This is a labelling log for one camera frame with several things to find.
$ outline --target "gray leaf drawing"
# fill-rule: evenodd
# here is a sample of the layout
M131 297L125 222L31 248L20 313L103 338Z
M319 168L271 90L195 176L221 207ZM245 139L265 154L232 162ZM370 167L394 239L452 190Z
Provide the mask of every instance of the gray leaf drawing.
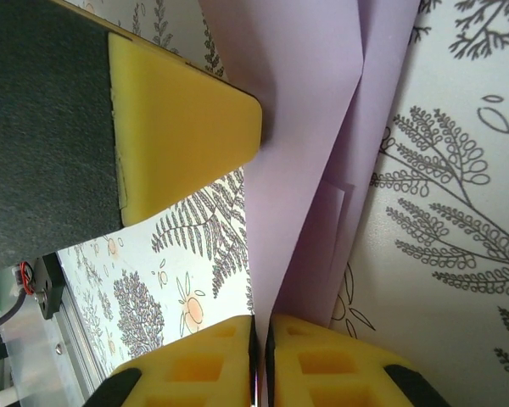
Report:
M478 108L477 117L490 129L499 133L509 134L509 122L500 111L494 108Z
M355 279L353 277L353 271L349 263L347 263L347 267L345 268L344 288L345 293L347 294L347 301L345 302L343 297L340 294L338 295L338 300L336 301L335 307L332 312L332 319L334 321L345 320L345 327L347 328L347 332L349 333L350 336L354 338L358 338L358 335L356 334L354 321L359 321L368 328L375 331L375 327L366 318L366 316L362 314L358 309L351 307L354 299Z
M488 103L501 103L504 100L501 96L498 95L486 95L483 96L482 99Z

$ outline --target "yellow foam block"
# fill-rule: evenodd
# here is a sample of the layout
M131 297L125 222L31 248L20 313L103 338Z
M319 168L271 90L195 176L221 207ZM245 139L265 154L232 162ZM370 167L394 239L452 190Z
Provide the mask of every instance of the yellow foam block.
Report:
M120 366L142 376L122 407L250 406L251 316L237 316Z
M401 357L290 316L271 325L275 407L412 407L383 369L412 369Z
M125 226L255 156L262 113L250 95L113 32L109 65Z

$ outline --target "lavender paper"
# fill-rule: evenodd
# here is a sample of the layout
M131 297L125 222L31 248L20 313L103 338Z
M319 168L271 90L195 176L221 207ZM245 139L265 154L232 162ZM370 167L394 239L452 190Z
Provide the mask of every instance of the lavender paper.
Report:
M338 219L337 236L330 234L323 243L333 248L332 259L320 259L318 245L296 248L281 287L277 308L282 301L286 309L295 309L299 318L327 326L338 295L340 282L349 258L356 227L366 199L370 176L375 165L378 147L394 98L411 28L417 15L418 1L392 2L364 0L359 2L364 69L351 106L339 131L332 154L322 177L323 181L344 192L344 202ZM317 218L324 226L327 214L313 204L308 218ZM312 233L304 229L302 233ZM304 286L289 274L297 270L296 259L319 258L318 268L310 272L316 278L305 278ZM313 304L305 306L306 298Z
M200 4L230 82L254 94L265 113L264 145L245 167L254 312L265 343L279 287L361 74L357 1Z

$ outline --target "gray foam pad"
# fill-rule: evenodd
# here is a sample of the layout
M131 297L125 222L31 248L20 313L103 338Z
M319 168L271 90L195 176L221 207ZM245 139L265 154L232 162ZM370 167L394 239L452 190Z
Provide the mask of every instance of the gray foam pad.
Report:
M0 269L121 228L107 31L0 0Z

